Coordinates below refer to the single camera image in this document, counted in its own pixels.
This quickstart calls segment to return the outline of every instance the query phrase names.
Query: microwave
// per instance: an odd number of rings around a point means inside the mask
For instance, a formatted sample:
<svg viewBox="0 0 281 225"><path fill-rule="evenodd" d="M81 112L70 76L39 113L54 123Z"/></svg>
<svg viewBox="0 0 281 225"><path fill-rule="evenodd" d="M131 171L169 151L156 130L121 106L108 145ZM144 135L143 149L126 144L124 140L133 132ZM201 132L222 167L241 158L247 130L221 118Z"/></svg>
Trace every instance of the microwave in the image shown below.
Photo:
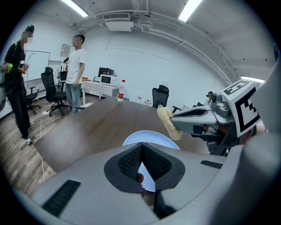
<svg viewBox="0 0 281 225"><path fill-rule="evenodd" d="M109 86L118 86L118 78L112 75L101 74L100 84L106 84Z"/></svg>

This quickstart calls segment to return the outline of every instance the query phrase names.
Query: red label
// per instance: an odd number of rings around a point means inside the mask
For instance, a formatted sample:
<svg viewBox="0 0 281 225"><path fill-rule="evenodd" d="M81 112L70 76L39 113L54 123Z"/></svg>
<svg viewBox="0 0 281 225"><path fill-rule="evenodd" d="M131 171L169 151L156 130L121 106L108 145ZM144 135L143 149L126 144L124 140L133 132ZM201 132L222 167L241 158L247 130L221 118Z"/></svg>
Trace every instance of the red label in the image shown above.
<svg viewBox="0 0 281 225"><path fill-rule="evenodd" d="M124 94L119 93L118 98L124 98Z"/></svg>

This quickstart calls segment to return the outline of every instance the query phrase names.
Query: fluorescent light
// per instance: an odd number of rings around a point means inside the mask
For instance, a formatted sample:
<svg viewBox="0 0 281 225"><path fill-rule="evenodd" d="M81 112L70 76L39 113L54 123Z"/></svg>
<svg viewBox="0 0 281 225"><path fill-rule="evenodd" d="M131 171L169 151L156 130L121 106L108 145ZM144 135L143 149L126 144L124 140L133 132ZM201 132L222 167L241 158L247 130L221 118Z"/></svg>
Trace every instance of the fluorescent light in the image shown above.
<svg viewBox="0 0 281 225"><path fill-rule="evenodd" d="M87 14L79 5L77 5L74 1L72 0L61 0L68 6L70 6L72 9L74 9L76 12L78 12L81 16L86 17L89 14Z"/></svg>
<svg viewBox="0 0 281 225"><path fill-rule="evenodd" d="M202 1L203 0L188 0L184 10L180 14L179 20L186 22Z"/></svg>
<svg viewBox="0 0 281 225"><path fill-rule="evenodd" d="M264 83L265 80L263 79L258 79L258 78L254 78L254 77L250 77L250 76L241 76L241 79L243 80L251 80L251 81L255 81L255 82L259 82L259 83Z"/></svg>

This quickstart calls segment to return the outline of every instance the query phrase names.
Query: brown wooden table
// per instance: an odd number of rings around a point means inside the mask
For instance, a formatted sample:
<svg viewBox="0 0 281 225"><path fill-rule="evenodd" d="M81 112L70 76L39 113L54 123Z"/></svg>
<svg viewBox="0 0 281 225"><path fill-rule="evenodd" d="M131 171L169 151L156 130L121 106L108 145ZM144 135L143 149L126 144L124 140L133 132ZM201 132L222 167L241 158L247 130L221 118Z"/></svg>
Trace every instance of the brown wooden table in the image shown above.
<svg viewBox="0 0 281 225"><path fill-rule="evenodd" d="M156 108L107 97L70 116L35 146L51 168L60 172L76 159L121 146L130 134L143 130L169 137ZM181 150L208 153L204 141L186 133L175 143Z"/></svg>

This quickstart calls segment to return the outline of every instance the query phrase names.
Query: beige fuzzy object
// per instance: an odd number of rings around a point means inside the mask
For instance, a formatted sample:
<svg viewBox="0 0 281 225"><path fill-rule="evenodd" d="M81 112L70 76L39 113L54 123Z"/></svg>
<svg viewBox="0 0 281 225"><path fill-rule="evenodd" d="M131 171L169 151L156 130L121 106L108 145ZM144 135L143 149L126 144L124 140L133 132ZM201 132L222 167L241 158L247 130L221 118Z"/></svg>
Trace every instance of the beige fuzzy object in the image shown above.
<svg viewBox="0 0 281 225"><path fill-rule="evenodd" d="M162 123L164 124L165 128L167 129L170 137L175 141L180 140L183 132L178 131L174 124L172 124L172 122L170 121L170 118L173 117L171 111L167 107L159 105L157 109L157 114Z"/></svg>

